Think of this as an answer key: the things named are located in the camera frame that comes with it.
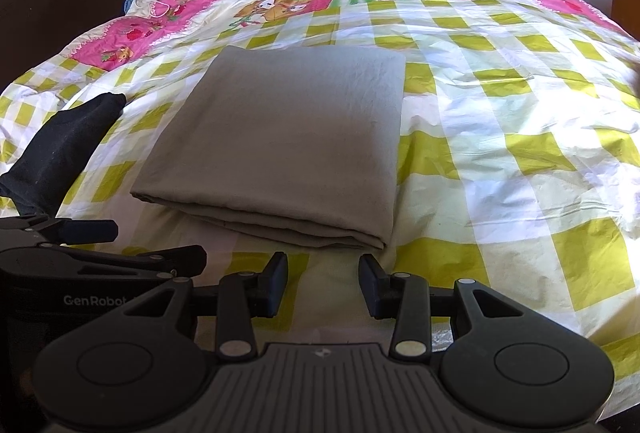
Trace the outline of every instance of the wrinkled bedsheet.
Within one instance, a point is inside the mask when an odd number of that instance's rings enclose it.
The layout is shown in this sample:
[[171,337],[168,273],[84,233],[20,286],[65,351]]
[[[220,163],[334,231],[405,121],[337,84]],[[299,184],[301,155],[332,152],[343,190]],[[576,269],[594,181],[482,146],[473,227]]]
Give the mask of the wrinkled bedsheet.
[[[61,217],[111,218],[135,254],[199,243],[198,285],[289,254],[280,313],[260,341],[379,341],[359,252],[239,235],[129,194],[162,130],[226,45],[361,45],[407,61],[388,271],[432,286],[475,278],[603,347],[611,415],[640,402],[640,46],[581,0],[142,0],[80,36],[0,96],[0,173],[56,111],[102,92],[124,114],[66,196]],[[326,74],[332,74],[327,67]],[[2,199],[2,216],[16,214]],[[202,318],[201,345],[214,320]],[[434,320],[434,345],[447,346]]]

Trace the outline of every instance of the black cloth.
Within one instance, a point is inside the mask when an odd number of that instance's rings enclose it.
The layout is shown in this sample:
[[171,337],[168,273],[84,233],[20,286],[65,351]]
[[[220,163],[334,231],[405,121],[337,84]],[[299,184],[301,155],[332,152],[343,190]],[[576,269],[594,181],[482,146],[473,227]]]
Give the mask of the black cloth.
[[600,425],[611,433],[640,433],[640,405],[609,417]]
[[0,196],[24,214],[55,217],[66,192],[116,122],[127,98],[102,93],[52,116],[9,171],[0,175]]

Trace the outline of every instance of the bed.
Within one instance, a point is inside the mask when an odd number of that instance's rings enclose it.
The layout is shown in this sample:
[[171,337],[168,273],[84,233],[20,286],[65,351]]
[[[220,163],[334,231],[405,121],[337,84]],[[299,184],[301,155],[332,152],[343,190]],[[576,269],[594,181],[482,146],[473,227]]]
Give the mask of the bed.
[[0,90],[58,53],[76,36],[121,16],[123,3],[124,0],[0,0],[0,26],[12,34],[0,42]]
[[[240,235],[145,204],[130,187],[155,141],[227,45],[361,45],[407,61],[391,246],[383,267],[433,286],[491,285],[600,345],[616,370],[604,412],[640,402],[640,45],[581,0],[142,0],[74,39],[0,96],[0,173],[44,122],[103,92],[128,104],[60,217],[113,219],[97,250],[199,243],[196,285],[289,254],[289,284],[260,342],[377,341],[359,251]],[[164,13],[162,17],[152,15]],[[73,15],[70,6],[69,16]],[[17,214],[1,199],[0,217]],[[214,322],[196,339],[212,345]],[[434,322],[434,346],[451,341]]]

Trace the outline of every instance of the gray sheet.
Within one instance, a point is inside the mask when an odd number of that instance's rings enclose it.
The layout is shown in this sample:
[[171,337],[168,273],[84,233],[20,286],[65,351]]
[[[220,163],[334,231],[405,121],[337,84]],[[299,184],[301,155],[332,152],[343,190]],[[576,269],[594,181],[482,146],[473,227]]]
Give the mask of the gray sheet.
[[384,247],[404,57],[350,46],[226,47],[131,193],[249,235]]

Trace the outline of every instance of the dark wooden headboard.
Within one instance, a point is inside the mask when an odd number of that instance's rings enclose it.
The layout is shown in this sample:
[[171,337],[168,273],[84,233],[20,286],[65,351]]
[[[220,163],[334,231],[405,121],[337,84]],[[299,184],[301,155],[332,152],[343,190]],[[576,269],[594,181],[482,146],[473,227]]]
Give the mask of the dark wooden headboard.
[[122,16],[125,0],[0,0],[0,92],[75,37]]

